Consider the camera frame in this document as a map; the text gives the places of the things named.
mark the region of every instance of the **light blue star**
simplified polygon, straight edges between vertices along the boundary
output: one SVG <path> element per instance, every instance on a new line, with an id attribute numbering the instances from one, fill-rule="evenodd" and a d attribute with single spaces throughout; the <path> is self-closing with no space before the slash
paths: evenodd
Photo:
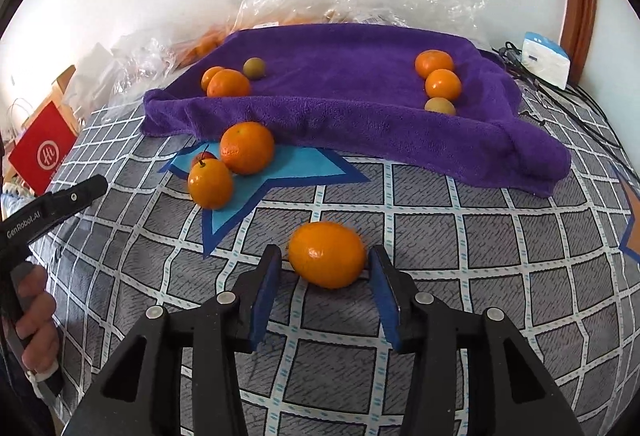
<path id="1" fill-rule="evenodd" d="M 191 160 L 203 151 L 220 157 L 220 143 L 201 142 L 186 147 L 178 151 L 160 172 L 170 171 L 187 180 Z M 225 235 L 274 187 L 306 187 L 366 181 L 366 176 L 331 150 L 277 145 L 273 161 L 264 171 L 251 176 L 234 176 L 234 194 L 224 208 L 216 211 L 202 210 L 204 255 L 212 253 Z"/>

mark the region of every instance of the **apple stem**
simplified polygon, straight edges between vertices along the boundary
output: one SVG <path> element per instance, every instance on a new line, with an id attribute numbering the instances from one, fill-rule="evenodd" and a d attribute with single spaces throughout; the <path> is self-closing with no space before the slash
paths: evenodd
<path id="1" fill-rule="evenodd" d="M 202 156 L 204 155 L 205 151 L 207 151 L 207 149 L 209 149 L 209 144 L 207 144 L 204 148 L 204 151 L 200 153 L 198 161 L 200 163 L 200 167 L 204 167 L 205 163 L 202 161 Z"/>

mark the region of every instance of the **cardboard box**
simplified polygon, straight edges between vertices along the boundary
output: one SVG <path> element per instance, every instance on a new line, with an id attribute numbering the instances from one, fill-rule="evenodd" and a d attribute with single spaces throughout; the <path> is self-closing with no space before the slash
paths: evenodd
<path id="1" fill-rule="evenodd" d="M 60 111 L 60 114 L 62 115 L 62 118 L 65 120 L 66 124 L 76 134 L 76 136 L 78 136 L 80 130 L 78 121 L 74 117 L 72 109 L 62 103 L 62 98 L 65 95 L 66 87 L 68 86 L 69 81 L 71 80 L 71 76 L 75 71 L 76 67 L 70 66 L 65 71 L 63 71 L 63 73 L 60 74 L 56 80 L 52 82 L 49 95 L 44 98 L 44 100 L 34 110 L 30 117 L 22 123 L 23 130 L 27 129 L 27 127 L 29 127 L 31 123 L 33 123 L 33 121 L 47 104 L 53 102 L 56 105 L 56 108 L 58 108 L 58 111 Z"/>

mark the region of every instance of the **tangerine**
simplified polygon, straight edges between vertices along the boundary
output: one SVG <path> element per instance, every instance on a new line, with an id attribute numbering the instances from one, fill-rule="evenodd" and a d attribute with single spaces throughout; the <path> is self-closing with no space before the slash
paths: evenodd
<path id="1" fill-rule="evenodd" d="M 222 209 L 233 196 L 234 179 L 224 163 L 207 158 L 191 168 L 187 189 L 203 209 Z"/>
<path id="2" fill-rule="evenodd" d="M 426 79 L 436 70 L 453 71 L 453 59 L 447 52 L 441 50 L 427 50 L 418 54 L 415 58 L 415 71 L 423 79 Z"/>
<path id="3" fill-rule="evenodd" d="M 211 79 L 213 78 L 213 76 L 222 70 L 224 70 L 222 66 L 212 66 L 204 73 L 204 75 L 202 76 L 202 81 L 200 82 L 200 85 L 202 86 L 202 90 L 205 93 L 207 92 L 207 88 L 209 87 L 209 83 L 211 82 Z"/>
<path id="4" fill-rule="evenodd" d="M 289 240 L 289 262 L 296 273 L 323 288 L 343 288 L 353 283 L 367 253 L 353 230 L 330 221 L 300 225 Z"/>
<path id="5" fill-rule="evenodd" d="M 231 126 L 220 139 L 220 159 L 236 174 L 256 174 L 267 167 L 275 152 L 271 132 L 257 122 Z"/>
<path id="6" fill-rule="evenodd" d="M 250 94 L 249 79 L 229 68 L 218 71 L 207 86 L 207 97 L 246 97 Z"/>
<path id="7" fill-rule="evenodd" d="M 202 36 L 196 45 L 196 54 L 198 55 L 198 58 L 201 59 L 207 54 L 210 54 L 210 52 L 212 52 L 219 44 L 220 41 L 218 41 L 217 34 L 215 33 Z"/>
<path id="8" fill-rule="evenodd" d="M 178 68 L 184 68 L 190 64 L 195 63 L 198 60 L 198 54 L 196 54 L 196 49 L 191 48 L 186 52 L 181 52 L 178 54 Z"/>
<path id="9" fill-rule="evenodd" d="M 462 82 L 451 70 L 436 70 L 427 77 L 424 90 L 430 98 L 443 97 L 454 101 L 462 93 Z"/>

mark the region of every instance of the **finger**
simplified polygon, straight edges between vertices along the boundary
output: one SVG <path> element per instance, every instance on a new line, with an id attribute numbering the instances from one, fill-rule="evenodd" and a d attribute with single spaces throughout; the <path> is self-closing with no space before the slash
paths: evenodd
<path id="1" fill-rule="evenodd" d="M 60 341 L 56 337 L 56 339 L 54 339 L 51 345 L 49 346 L 49 349 L 47 350 L 46 355 L 42 358 L 40 363 L 36 366 L 34 371 L 36 372 L 49 371 L 49 369 L 51 369 L 51 366 L 53 366 L 53 363 L 58 358 L 59 350 L 60 350 Z"/>
<path id="2" fill-rule="evenodd" d="M 18 285 L 18 295 L 26 298 L 41 294 L 47 286 L 48 278 L 47 269 L 39 265 L 33 267 L 33 270 Z"/>
<path id="3" fill-rule="evenodd" d="M 22 353 L 22 363 L 32 371 L 47 371 L 58 353 L 57 340 L 58 332 L 53 322 L 44 324 Z"/>
<path id="4" fill-rule="evenodd" d="M 40 327 L 51 320 L 55 311 L 56 300 L 50 293 L 44 292 L 38 295 L 31 303 L 27 313 L 15 323 L 15 332 L 18 337 L 24 339 L 36 333 Z"/>

